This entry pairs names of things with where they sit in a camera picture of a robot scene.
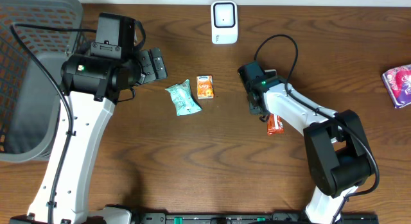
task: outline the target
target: pink package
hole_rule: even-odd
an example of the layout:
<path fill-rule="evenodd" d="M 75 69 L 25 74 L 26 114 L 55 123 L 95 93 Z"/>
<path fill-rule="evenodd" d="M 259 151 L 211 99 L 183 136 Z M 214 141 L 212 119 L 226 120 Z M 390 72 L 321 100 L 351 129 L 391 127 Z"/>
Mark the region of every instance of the pink package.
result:
<path fill-rule="evenodd" d="M 411 64 L 390 69 L 382 78 L 396 108 L 411 104 Z"/>

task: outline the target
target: basket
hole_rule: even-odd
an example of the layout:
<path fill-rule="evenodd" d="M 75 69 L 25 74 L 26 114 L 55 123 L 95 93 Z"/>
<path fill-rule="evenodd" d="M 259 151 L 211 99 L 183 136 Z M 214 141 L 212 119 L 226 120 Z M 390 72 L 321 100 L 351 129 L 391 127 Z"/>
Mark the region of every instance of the basket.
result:
<path fill-rule="evenodd" d="M 12 37 L 11 23 L 80 28 L 82 17 L 78 0 L 0 0 L 0 161 L 48 160 L 60 110 L 53 86 Z M 64 61 L 85 42 L 80 32 L 16 30 L 57 83 Z"/>

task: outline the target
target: orange snack package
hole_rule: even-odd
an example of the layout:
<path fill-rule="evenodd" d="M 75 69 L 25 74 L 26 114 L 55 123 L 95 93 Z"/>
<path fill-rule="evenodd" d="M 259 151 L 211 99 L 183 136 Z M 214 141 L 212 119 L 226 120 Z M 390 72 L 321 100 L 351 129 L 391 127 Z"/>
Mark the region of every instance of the orange snack package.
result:
<path fill-rule="evenodd" d="M 197 98 L 214 98 L 213 76 L 197 76 Z"/>
<path fill-rule="evenodd" d="M 268 119 L 267 123 L 267 134 L 274 135 L 283 133 L 284 128 L 283 123 L 281 122 L 281 118 L 275 114 L 270 114 L 270 118 Z"/>

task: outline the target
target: brown wooden surface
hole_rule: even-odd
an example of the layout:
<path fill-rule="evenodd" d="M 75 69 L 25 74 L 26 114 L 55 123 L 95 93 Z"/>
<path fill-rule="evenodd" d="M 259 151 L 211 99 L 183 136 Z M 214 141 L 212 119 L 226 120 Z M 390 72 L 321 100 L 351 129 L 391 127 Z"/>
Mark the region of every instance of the brown wooden surface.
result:
<path fill-rule="evenodd" d="M 240 36 L 227 46 L 211 43 L 209 6 L 84 5 L 85 27 L 96 28 L 100 12 L 142 21 L 144 48 L 161 48 L 169 78 L 116 107 L 91 180 L 91 210 L 106 203 L 169 212 L 303 209 L 314 189 L 303 138 L 285 122 L 285 134 L 267 137 L 237 74 L 262 41 L 285 33 L 300 51 L 291 83 L 323 106 L 354 110 L 380 166 L 378 190 L 344 210 L 376 212 L 381 223 L 411 221 L 411 107 L 394 109 L 381 81 L 382 72 L 411 63 L 411 9 L 240 6 Z M 286 76 L 293 54 L 278 39 L 259 60 Z M 164 88 L 190 79 L 195 93 L 202 74 L 214 76 L 215 99 L 177 117 Z M 45 169 L 45 162 L 0 162 L 0 223 L 27 211 Z"/>

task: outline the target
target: teal packet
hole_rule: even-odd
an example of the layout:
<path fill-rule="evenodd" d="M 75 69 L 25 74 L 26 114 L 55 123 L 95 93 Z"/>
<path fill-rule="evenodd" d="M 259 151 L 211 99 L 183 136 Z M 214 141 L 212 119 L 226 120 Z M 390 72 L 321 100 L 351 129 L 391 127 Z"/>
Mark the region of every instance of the teal packet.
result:
<path fill-rule="evenodd" d="M 175 105 L 177 116 L 190 115 L 201 111 L 191 96 L 190 80 L 187 79 L 182 84 L 176 84 L 166 89 L 171 96 L 171 100 Z"/>

